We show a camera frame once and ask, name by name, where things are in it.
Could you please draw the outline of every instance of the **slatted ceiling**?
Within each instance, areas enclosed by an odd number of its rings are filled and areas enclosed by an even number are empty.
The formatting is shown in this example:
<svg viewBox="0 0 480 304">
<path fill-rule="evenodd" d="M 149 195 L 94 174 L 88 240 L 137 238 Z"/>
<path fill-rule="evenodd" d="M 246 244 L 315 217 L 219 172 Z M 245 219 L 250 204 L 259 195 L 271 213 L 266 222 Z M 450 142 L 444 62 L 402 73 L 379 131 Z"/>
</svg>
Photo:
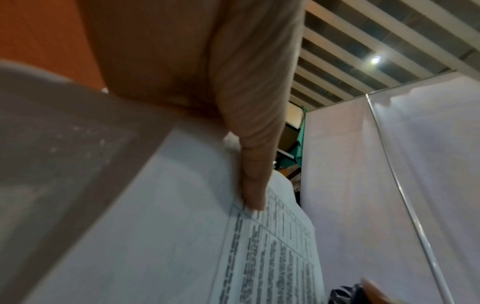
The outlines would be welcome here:
<svg viewBox="0 0 480 304">
<path fill-rule="evenodd" d="M 465 62 L 448 53 L 438 45 L 434 44 L 424 36 L 418 34 L 411 28 L 399 22 L 389 14 L 372 5 L 367 0 L 342 0 L 360 13 L 369 17 L 381 26 L 385 27 L 395 35 L 409 42 L 418 49 L 429 54 L 452 70 L 457 70 L 465 75 L 480 79 L 480 72 L 473 69 Z"/>
<path fill-rule="evenodd" d="M 344 90 L 340 89 L 339 87 L 331 84 L 330 82 L 318 77 L 317 75 L 313 74 L 312 72 L 307 71 L 306 69 L 297 66 L 295 73 L 302 76 L 303 78 L 313 82 L 317 86 L 331 92 L 332 94 L 337 95 L 343 100 L 353 98 L 352 95 L 345 92 Z"/>
<path fill-rule="evenodd" d="M 480 51 L 480 33 L 430 0 L 401 0 L 417 12 Z"/>
<path fill-rule="evenodd" d="M 310 0 L 307 2 L 306 10 L 317 16 L 318 18 L 322 19 L 323 21 L 327 22 L 331 26 L 349 35 L 353 39 L 359 41 L 363 45 L 368 46 L 370 49 L 378 52 L 378 54 L 382 55 L 383 57 L 388 58 L 389 60 L 396 63 L 405 70 L 411 72 L 412 74 L 420 78 L 426 78 L 433 75 L 430 71 L 423 68 L 421 65 L 408 59 L 407 57 L 395 51 L 386 44 L 378 41 L 376 38 L 370 36 L 369 34 L 350 24 L 349 22 L 343 20 L 342 18 L 338 17 L 337 15 L 330 12 L 321 5 Z"/>
<path fill-rule="evenodd" d="M 346 50 L 342 49 L 341 47 L 337 46 L 333 42 L 328 39 L 325 39 L 318 33 L 315 33 L 309 28 L 305 28 L 303 32 L 303 38 L 311 41 L 312 43 L 318 45 L 319 47 L 323 48 L 324 50 L 332 53 L 333 55 L 337 56 L 339 59 L 343 60 L 344 62 L 348 63 L 349 65 L 359 69 L 360 71 L 364 72 L 365 74 L 369 75 L 370 77 L 378 80 L 379 82 L 389 86 L 389 87 L 396 87 L 401 83 L 397 80 L 393 79 L 392 77 L 388 76 L 387 74 L 375 69 L 364 60 L 358 58 L 357 56 L 347 52 Z"/>
<path fill-rule="evenodd" d="M 304 85 L 301 85 L 300 83 L 294 81 L 292 88 L 296 89 L 297 91 L 309 96 L 310 98 L 313 98 L 314 100 L 318 101 L 319 103 L 323 104 L 324 106 L 329 106 L 334 104 L 333 101 L 323 97 L 322 95 L 315 93 L 314 91 L 310 90 L 309 88 L 305 87 Z"/>
<path fill-rule="evenodd" d="M 352 87 L 356 88 L 357 90 L 363 93 L 370 93 L 375 91 L 368 85 L 364 84 L 363 82 L 357 80 L 356 78 L 350 76 L 349 74 L 345 73 L 344 71 L 340 70 L 339 68 L 331 65 L 330 63 L 326 62 L 325 60 L 321 59 L 320 57 L 315 56 L 314 54 L 301 49 L 300 50 L 300 57 L 305 59 L 306 61 L 312 63 L 313 65 L 319 67 L 320 69 L 324 70 L 327 73 L 332 74 L 333 76 L 337 77 L 338 79 L 342 80 L 343 82 L 351 85 Z"/>
<path fill-rule="evenodd" d="M 290 102 L 297 106 L 304 106 L 309 111 L 316 109 L 315 106 L 312 106 L 311 104 L 298 98 L 297 96 L 290 95 Z"/>
<path fill-rule="evenodd" d="M 290 101 L 331 105 L 448 69 L 480 79 L 480 0 L 434 1 L 308 1 Z"/>
</svg>

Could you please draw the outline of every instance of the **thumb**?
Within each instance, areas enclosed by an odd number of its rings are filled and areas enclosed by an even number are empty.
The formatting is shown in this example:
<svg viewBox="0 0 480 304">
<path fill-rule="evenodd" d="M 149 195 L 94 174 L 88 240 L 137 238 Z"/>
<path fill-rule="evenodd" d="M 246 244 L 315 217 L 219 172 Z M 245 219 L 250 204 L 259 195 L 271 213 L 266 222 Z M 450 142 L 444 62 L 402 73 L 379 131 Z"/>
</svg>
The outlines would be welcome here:
<svg viewBox="0 0 480 304">
<path fill-rule="evenodd" d="M 303 1 L 232 0 L 210 41 L 215 102 L 226 126 L 240 137 L 241 189 L 255 210 L 265 206 L 304 13 Z"/>
</svg>

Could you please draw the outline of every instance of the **black object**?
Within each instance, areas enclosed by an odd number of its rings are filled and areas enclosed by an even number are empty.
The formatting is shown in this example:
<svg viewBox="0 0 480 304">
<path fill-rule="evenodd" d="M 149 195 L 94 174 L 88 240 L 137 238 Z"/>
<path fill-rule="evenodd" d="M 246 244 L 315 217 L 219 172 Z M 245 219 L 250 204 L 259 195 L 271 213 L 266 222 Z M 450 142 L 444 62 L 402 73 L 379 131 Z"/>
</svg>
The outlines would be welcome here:
<svg viewBox="0 0 480 304">
<path fill-rule="evenodd" d="M 343 289 L 332 289 L 328 304 L 372 304 L 361 284 L 355 284 L 353 287 L 341 286 L 341 288 Z"/>
</svg>

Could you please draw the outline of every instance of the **white partition panel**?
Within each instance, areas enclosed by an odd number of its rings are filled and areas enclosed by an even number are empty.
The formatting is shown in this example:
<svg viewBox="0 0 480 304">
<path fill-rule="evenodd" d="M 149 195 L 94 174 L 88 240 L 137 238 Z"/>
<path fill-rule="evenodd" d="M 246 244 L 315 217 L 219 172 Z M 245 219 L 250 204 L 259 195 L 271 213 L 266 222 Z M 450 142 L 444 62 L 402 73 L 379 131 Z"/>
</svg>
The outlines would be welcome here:
<svg viewBox="0 0 480 304">
<path fill-rule="evenodd" d="M 406 302 L 441 302 L 365 97 L 307 113 L 302 169 L 326 290 L 365 276 Z"/>
<path fill-rule="evenodd" d="M 392 167 L 455 302 L 478 303 L 480 83 L 450 73 L 370 100 Z"/>
</svg>

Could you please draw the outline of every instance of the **orange background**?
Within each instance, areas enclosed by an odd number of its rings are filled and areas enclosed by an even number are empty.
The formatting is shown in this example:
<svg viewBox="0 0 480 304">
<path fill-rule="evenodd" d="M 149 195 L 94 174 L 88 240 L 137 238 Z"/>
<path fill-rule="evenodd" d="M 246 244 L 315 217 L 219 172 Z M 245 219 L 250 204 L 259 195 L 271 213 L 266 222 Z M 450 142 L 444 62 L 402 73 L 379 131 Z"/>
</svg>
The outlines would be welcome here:
<svg viewBox="0 0 480 304">
<path fill-rule="evenodd" d="M 105 87 L 74 0 L 0 0 L 0 58 Z"/>
</svg>

